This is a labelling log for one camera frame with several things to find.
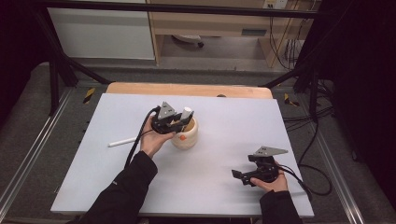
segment black wire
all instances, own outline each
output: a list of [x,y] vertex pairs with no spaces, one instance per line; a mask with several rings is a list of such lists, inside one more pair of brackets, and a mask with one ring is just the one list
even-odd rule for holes
[[[318,117],[324,117],[326,115],[329,115],[330,113],[328,113],[328,112],[332,111],[332,110],[333,110],[333,107],[332,106],[328,106],[326,108],[323,108],[323,109],[319,110],[317,112],[317,116]],[[285,123],[295,122],[295,121],[306,121],[306,120],[312,120],[312,116],[311,115],[306,115],[306,116],[300,116],[300,117],[283,118],[283,121]]]
[[301,34],[302,29],[303,29],[303,25],[306,23],[306,21],[307,21],[307,19],[303,19],[303,20],[300,22],[300,27],[299,27],[299,29],[298,29],[297,37],[293,40],[293,47],[292,47],[292,55],[293,55],[293,57],[292,57],[292,59],[293,59],[292,62],[293,62],[293,67],[295,67],[296,62],[297,62],[297,58],[295,57],[295,51],[297,50],[296,42],[298,42],[298,43],[300,44],[300,46],[301,46],[301,43],[300,43],[300,34]]
[[152,132],[152,131],[154,131],[154,130],[151,129],[151,130],[148,130],[148,131],[146,131],[146,132],[143,132],[143,133],[142,133],[142,136],[145,135],[146,133],[149,133],[149,132]]
[[305,167],[305,168],[309,168],[309,169],[312,169],[312,170],[315,170],[315,171],[319,172],[320,174],[322,174],[326,178],[327,182],[329,183],[329,189],[327,191],[325,191],[325,192],[317,192],[317,191],[314,191],[311,188],[309,188],[309,190],[312,193],[314,193],[316,195],[319,195],[319,196],[327,196],[327,195],[332,193],[332,181],[330,180],[330,178],[323,171],[319,170],[318,168],[316,168],[314,166],[310,166],[310,165],[306,165],[306,164],[300,164],[300,165],[298,165],[298,167],[299,168]]
[[280,164],[279,164],[277,167],[278,167],[280,170],[282,170],[282,171],[284,171],[284,172],[286,172],[286,173],[292,175],[292,176],[297,180],[297,182],[299,183],[299,185],[301,186],[301,188],[306,192],[306,195],[308,196],[309,202],[311,202],[311,201],[312,201],[311,189],[303,182],[303,180],[301,180],[301,179],[297,176],[297,174],[295,174],[294,171],[291,170],[291,168],[289,168],[288,166],[280,165]]
[[[300,121],[300,122],[298,122],[298,123],[295,123],[295,124],[290,125],[288,128],[286,128],[286,131],[287,131],[288,133],[293,132],[293,131],[296,131],[296,130],[298,130],[298,129],[303,128],[305,125],[307,125],[307,124],[310,123],[310,122],[311,122],[311,120],[306,121],[306,122]],[[291,129],[291,127],[297,126],[298,124],[301,124],[301,123],[302,123],[302,125],[298,126],[297,128]]]
[[137,144],[139,144],[140,138],[143,136],[143,134],[152,131],[152,130],[149,130],[149,131],[147,131],[145,133],[142,133],[143,132],[143,128],[145,127],[145,124],[148,121],[150,114],[152,112],[155,112],[157,109],[158,109],[158,107],[152,108],[148,112],[148,114],[146,115],[146,118],[143,121],[142,127],[140,128],[139,134],[137,135],[136,140],[134,140],[134,145],[132,146],[131,151],[129,152],[129,155],[128,155],[127,159],[126,159],[126,162],[125,162],[125,165],[124,165],[124,169],[127,168],[129,166],[129,164],[131,163],[132,156],[134,155],[134,151],[136,150]]
[[273,31],[272,31],[272,29],[273,29],[273,20],[274,20],[274,18],[273,18],[273,17],[270,17],[270,46],[271,46],[271,49],[272,49],[272,51],[274,52],[274,54],[275,54],[277,60],[278,60],[279,63],[282,65],[282,67],[284,67],[284,68],[286,68],[286,69],[289,70],[289,68],[286,67],[285,64],[282,63],[282,61],[281,61],[280,58],[279,58],[279,55],[277,54],[276,50],[274,49],[274,48],[276,48],[276,42],[275,42],[275,39],[274,39],[274,36],[273,36]]
[[317,122],[317,127],[315,128],[314,136],[312,136],[311,141],[309,142],[308,146],[307,146],[306,149],[304,150],[304,153],[303,153],[303,155],[300,157],[300,159],[299,159],[297,165],[300,165],[300,164],[301,164],[301,162],[303,161],[303,158],[304,158],[306,152],[309,150],[309,148],[311,148],[312,144],[315,142],[315,139],[317,138],[317,134],[318,134],[318,127],[319,127],[319,122]]
[[289,57],[288,57],[288,53],[289,53],[289,42],[290,42],[290,40],[288,39],[288,42],[286,42],[286,47],[285,47],[285,52],[283,52],[283,58],[285,59],[285,60],[287,60]]

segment wooden edge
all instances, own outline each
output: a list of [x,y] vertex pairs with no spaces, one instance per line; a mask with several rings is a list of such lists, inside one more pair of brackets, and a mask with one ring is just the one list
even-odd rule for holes
[[189,95],[189,96],[219,96],[233,98],[273,99],[267,88],[246,86],[218,86],[218,85],[187,85],[187,84],[159,84],[159,83],[111,83],[106,93],[119,94],[148,94],[148,95]]

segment beige bowl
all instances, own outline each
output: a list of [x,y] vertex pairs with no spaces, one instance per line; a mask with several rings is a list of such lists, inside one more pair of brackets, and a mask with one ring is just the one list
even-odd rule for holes
[[195,118],[190,120],[183,132],[177,133],[172,138],[172,144],[179,149],[189,149],[198,140],[198,122]]

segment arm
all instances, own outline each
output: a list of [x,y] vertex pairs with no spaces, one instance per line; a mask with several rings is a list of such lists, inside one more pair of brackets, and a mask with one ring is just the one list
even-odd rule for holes
[[262,223],[297,224],[303,223],[298,216],[288,189],[288,181],[283,171],[279,170],[278,178],[272,183],[265,183],[257,178],[250,182],[262,188],[266,193],[260,198]]
[[158,171],[152,158],[163,143],[175,135],[151,132],[151,119],[152,117],[148,119],[143,129],[145,134],[141,138],[140,151],[134,155],[130,165],[99,194],[78,224],[136,222],[149,184]]

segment white cabinet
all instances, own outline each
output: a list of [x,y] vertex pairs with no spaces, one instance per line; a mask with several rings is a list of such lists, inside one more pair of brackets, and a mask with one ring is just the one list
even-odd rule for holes
[[69,57],[154,60],[147,12],[49,8],[49,14]]

